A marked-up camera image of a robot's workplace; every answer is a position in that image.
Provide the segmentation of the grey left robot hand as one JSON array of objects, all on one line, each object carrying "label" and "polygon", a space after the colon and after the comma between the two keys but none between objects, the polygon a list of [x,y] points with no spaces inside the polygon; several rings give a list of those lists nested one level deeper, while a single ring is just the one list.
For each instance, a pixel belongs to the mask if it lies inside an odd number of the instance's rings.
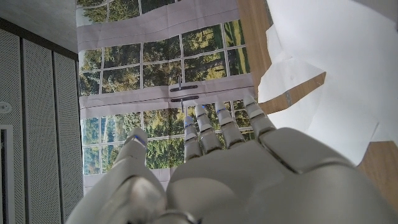
[{"label": "grey left robot hand", "polygon": [[205,109],[185,118],[185,157],[166,187],[146,167],[147,134],[134,128],[112,169],[69,223],[396,223],[397,212],[356,166],[292,128],[276,128],[244,99],[246,141],[224,104],[218,139]]}]

